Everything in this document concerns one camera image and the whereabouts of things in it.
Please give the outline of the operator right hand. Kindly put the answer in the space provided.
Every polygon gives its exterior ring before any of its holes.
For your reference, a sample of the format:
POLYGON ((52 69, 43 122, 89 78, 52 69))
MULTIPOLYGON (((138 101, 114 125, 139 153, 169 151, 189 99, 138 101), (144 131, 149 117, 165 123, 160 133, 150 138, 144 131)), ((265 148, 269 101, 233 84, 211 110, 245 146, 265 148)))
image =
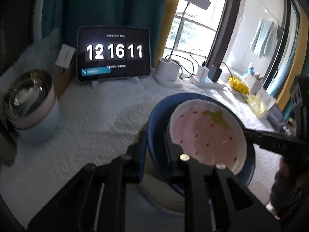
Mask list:
POLYGON ((291 172, 288 164, 285 161, 284 156, 280 158, 280 164, 279 164, 279 172, 284 176, 288 177, 289 175, 292 175, 293 173, 291 172))

